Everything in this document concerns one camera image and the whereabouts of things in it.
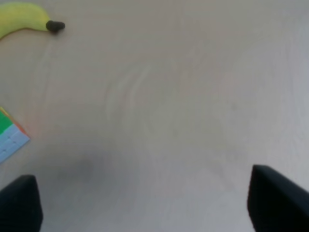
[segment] yellow banana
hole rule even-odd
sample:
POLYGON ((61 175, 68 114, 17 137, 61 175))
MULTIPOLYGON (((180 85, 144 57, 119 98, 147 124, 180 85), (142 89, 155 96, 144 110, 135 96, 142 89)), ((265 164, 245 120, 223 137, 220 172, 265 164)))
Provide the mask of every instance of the yellow banana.
POLYGON ((28 2, 7 2, 0 4, 0 39, 21 29, 58 32, 65 24, 50 20, 40 6, 28 2))

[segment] banana tip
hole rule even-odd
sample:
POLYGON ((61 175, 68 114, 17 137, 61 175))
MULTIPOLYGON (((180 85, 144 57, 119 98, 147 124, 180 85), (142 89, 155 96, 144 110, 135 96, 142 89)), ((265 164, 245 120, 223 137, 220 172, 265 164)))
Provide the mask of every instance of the banana tip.
POLYGON ((53 33, 57 33, 58 31, 63 30, 65 27, 66 25, 62 22, 54 22, 50 20, 46 23, 46 28, 53 33))

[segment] rubik's cube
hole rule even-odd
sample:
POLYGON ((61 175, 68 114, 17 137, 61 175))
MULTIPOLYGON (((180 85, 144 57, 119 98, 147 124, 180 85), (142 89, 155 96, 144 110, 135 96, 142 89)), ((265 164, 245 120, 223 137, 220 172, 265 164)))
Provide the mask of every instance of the rubik's cube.
POLYGON ((0 107, 0 162, 11 156, 29 140, 25 130, 0 107))

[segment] banana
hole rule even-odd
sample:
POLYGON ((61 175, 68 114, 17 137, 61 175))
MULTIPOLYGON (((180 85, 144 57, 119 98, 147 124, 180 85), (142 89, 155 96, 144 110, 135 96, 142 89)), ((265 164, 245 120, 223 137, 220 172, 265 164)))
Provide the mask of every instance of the banana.
POLYGON ((58 32, 65 28, 62 22, 52 21, 40 6, 28 2, 0 4, 0 39, 21 29, 58 32))

